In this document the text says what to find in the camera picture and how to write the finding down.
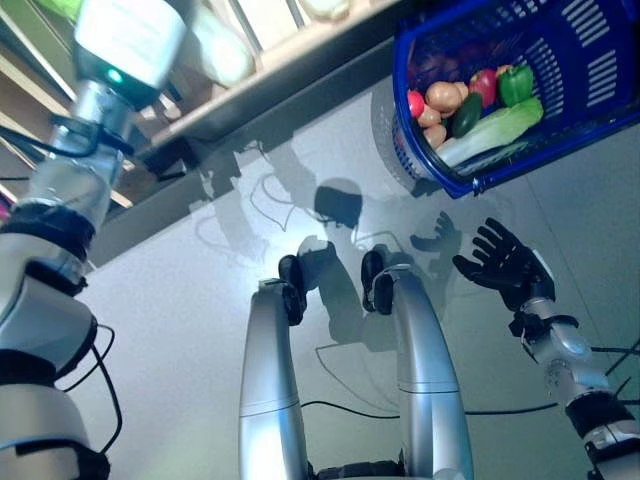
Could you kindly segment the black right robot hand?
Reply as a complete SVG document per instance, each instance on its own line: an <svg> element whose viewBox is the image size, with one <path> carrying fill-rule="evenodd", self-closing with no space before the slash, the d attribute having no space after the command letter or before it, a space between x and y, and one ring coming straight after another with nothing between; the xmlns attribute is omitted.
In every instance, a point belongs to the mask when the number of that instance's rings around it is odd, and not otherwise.
<svg viewBox="0 0 640 480"><path fill-rule="evenodd" d="M544 262L499 221L488 217L472 244L474 259L455 255L453 265L472 283L497 291L508 310L516 312L534 298L556 300Z"/></svg>

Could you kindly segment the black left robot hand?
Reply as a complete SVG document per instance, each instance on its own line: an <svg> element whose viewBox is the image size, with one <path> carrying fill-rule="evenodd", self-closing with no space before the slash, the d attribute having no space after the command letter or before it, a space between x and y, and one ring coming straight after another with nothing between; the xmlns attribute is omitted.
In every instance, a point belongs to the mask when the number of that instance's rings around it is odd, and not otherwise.
<svg viewBox="0 0 640 480"><path fill-rule="evenodd" d="M83 1L73 33L76 78L144 109L164 88L187 31L185 12L167 1Z"/></svg>

